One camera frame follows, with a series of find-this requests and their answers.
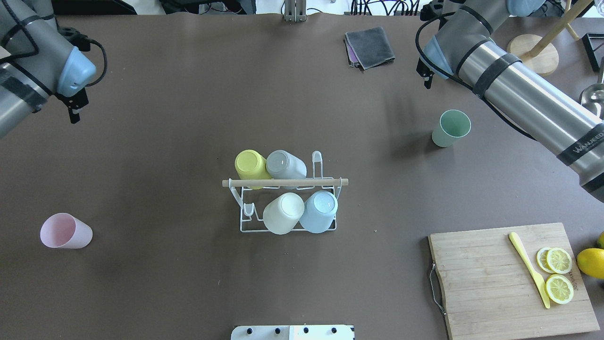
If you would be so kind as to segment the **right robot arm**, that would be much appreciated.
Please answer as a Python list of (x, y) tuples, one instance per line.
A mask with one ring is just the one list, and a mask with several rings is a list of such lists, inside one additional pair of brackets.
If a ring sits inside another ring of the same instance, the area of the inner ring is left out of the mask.
[(425, 7), (439, 20), (438, 32), (418, 48), (418, 73), (452, 79), (511, 119), (579, 176), (591, 196), (604, 198), (604, 125), (574, 99), (552, 86), (521, 60), (498, 47), (491, 34), (509, 17), (526, 17), (540, 0), (434, 0)]

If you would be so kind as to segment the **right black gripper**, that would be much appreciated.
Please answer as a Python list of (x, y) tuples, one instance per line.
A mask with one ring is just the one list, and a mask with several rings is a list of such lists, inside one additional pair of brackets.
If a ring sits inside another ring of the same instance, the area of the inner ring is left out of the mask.
[(432, 79), (434, 77), (434, 72), (424, 63), (422, 58), (418, 59), (416, 72), (420, 77), (423, 78), (423, 86), (430, 90), (432, 86)]

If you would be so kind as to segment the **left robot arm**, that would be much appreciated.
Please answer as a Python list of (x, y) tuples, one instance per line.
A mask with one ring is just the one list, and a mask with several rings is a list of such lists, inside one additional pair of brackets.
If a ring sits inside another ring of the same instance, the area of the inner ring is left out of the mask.
[(6, 136), (29, 114), (55, 96), (71, 123), (88, 104), (85, 87), (96, 66), (65, 36), (49, 0), (1, 2), (0, 135)]

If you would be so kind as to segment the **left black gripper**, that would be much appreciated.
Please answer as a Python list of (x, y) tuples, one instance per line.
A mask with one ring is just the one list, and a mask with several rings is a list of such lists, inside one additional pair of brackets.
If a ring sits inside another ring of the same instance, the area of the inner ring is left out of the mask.
[(55, 97), (66, 105), (71, 124), (78, 123), (80, 121), (80, 110), (89, 104), (86, 88), (84, 87), (71, 97), (66, 97), (59, 93), (56, 93)]

